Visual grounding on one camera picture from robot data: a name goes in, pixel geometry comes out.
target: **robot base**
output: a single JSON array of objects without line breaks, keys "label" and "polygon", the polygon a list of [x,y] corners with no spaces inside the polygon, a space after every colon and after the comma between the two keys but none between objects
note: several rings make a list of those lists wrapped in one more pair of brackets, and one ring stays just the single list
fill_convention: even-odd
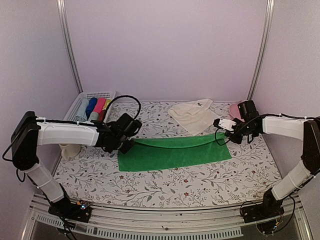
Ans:
[{"label": "robot base", "polygon": [[[83,223],[89,222],[89,219],[91,217],[91,211],[92,211],[91,207],[88,206],[85,209],[82,209],[81,206],[79,205],[78,207],[74,207],[73,210],[74,210],[74,214],[71,213],[69,216],[66,216],[65,217],[66,219],[75,220]],[[48,213],[58,216],[57,211],[54,210],[52,207],[49,208]]]},{"label": "robot base", "polygon": [[273,218],[285,213],[282,206],[273,209],[272,211],[263,211],[262,204],[245,206],[240,210],[245,223],[252,223],[268,218]]}]

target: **cream towel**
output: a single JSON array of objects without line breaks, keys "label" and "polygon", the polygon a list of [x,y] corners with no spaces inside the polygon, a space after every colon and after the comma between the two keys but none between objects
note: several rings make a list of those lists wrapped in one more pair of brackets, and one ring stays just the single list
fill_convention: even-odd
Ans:
[{"label": "cream towel", "polygon": [[202,99],[179,103],[172,106],[168,113],[181,127],[196,136],[210,127],[215,119],[220,118],[209,109],[212,102],[210,99]]}]

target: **white container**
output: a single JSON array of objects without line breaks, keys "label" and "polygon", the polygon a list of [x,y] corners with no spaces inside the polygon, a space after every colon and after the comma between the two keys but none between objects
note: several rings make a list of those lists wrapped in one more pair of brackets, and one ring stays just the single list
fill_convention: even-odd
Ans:
[{"label": "white container", "polygon": [[[75,121],[76,120],[76,115],[78,112],[78,109],[81,105],[81,101],[82,99],[88,99],[90,100],[91,98],[106,98],[106,99],[114,99],[116,96],[116,91],[99,91],[99,92],[82,92],[80,93],[76,99],[74,100],[74,102],[72,103],[71,107],[69,108],[68,112],[66,113],[65,117],[63,120],[67,120],[67,121]],[[112,105],[110,106],[104,122],[106,122],[106,120],[108,119],[108,116],[110,114],[112,110]]]}]

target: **white wall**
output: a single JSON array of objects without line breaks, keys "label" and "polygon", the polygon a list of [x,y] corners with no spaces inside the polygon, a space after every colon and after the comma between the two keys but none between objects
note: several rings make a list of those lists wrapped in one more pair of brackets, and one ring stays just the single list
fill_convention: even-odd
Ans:
[{"label": "white wall", "polygon": [[266,0],[68,0],[85,91],[140,100],[240,101],[258,57]]},{"label": "white wall", "polygon": [[[275,1],[271,32],[254,95],[260,113],[320,116],[320,1]],[[281,174],[302,155],[302,142],[268,136]],[[299,192],[314,239],[320,239],[320,177]]]},{"label": "white wall", "polygon": [[[26,111],[62,119],[77,96],[56,1],[0,1],[0,152]],[[42,148],[48,168],[56,146]],[[0,160],[0,239],[17,240],[34,189],[19,183],[12,163]]]}]

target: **floral tablecloth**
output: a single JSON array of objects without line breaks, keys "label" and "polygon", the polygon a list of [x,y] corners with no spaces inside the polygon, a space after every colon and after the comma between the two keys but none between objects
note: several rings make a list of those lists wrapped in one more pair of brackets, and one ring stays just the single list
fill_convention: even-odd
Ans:
[{"label": "floral tablecloth", "polygon": [[[143,123],[137,138],[189,136],[168,115],[176,102],[142,102],[139,118]],[[210,109],[229,118],[230,103],[213,103]],[[137,112],[134,102],[114,103],[108,121],[123,113]],[[209,127],[200,135],[212,134]],[[73,199],[110,205],[177,208],[204,207],[261,199],[263,193],[281,179],[264,139],[251,144],[229,142],[232,159],[157,171],[119,172],[118,153],[82,146],[78,156],[61,160],[54,178]]]}]

